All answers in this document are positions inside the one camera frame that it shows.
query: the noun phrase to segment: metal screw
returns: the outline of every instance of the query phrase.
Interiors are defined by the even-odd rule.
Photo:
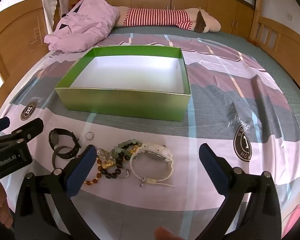
[[[32,172],[28,172],[26,174],[26,179],[30,179],[32,176],[33,176],[33,173]]]
[[[235,174],[241,174],[242,173],[242,170],[239,167],[234,167],[233,171],[234,171]]]
[[[271,177],[271,173],[269,171],[265,171],[263,175],[265,175],[267,178]]]
[[[53,171],[53,174],[54,175],[60,175],[62,173],[62,169],[55,169],[54,171]]]

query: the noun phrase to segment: wall socket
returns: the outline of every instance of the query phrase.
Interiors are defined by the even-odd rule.
[[[288,16],[288,20],[292,22],[293,21],[293,15],[288,13],[287,16]]]

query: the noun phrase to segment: white watch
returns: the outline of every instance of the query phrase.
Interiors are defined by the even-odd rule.
[[[156,157],[159,160],[162,160],[162,161],[165,161],[165,162],[169,163],[170,166],[171,166],[171,172],[168,175],[168,177],[166,177],[164,179],[151,179],[151,178],[141,178],[140,176],[138,176],[135,173],[135,171],[133,170],[132,162],[133,162],[133,159],[138,154],[141,154],[141,153],[143,153],[143,154],[151,154],[152,157]],[[173,173],[173,158],[172,158],[172,153],[165,146],[161,146],[161,145],[156,144],[156,143],[144,143],[144,144],[142,144],[142,146],[139,147],[136,150],[136,152],[132,154],[132,156],[130,158],[130,168],[131,168],[131,171],[133,172],[133,174],[137,178],[139,178],[141,180],[140,187],[142,187],[143,183],[145,183],[145,182],[149,183],[149,184],[160,184],[160,185],[174,187],[174,185],[161,183],[161,181],[164,181],[164,180],[170,178],[171,175],[172,175],[172,173]]]

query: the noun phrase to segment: human hand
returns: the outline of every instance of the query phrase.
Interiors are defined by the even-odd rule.
[[[7,228],[10,228],[13,223],[13,218],[9,210],[7,194],[4,187],[0,183],[0,222]]]
[[[173,235],[169,230],[159,227],[154,231],[155,240],[184,240],[179,236]]]

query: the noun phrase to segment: patterned bedspread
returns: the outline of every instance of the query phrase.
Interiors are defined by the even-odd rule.
[[[48,143],[53,128],[74,132],[82,148],[93,144],[111,150],[135,138],[166,145],[173,153],[174,173],[166,182],[175,187],[146,184],[140,188],[133,174],[126,180],[102,178],[96,185],[82,186],[72,201],[101,239],[153,239],[158,226],[185,239],[196,238],[224,199],[198,158],[198,149],[205,142],[216,155],[246,173],[269,171],[281,206],[300,191],[299,128],[283,93],[256,60],[214,41],[173,35],[111,34],[97,46],[145,44],[182,49],[192,94],[184,120],[169,122],[67,110],[54,87],[85,52],[54,52],[3,114],[11,121],[4,131],[9,133],[25,123],[21,113],[35,101],[36,109],[28,121],[40,117],[45,125],[43,133],[29,143],[33,164],[2,179],[12,209],[27,172],[42,175],[53,170]],[[85,139],[88,131],[95,134],[93,141]],[[66,163],[57,160],[58,167]],[[96,166],[89,176],[93,178],[95,173]],[[66,231],[55,208],[51,209],[59,227]]]

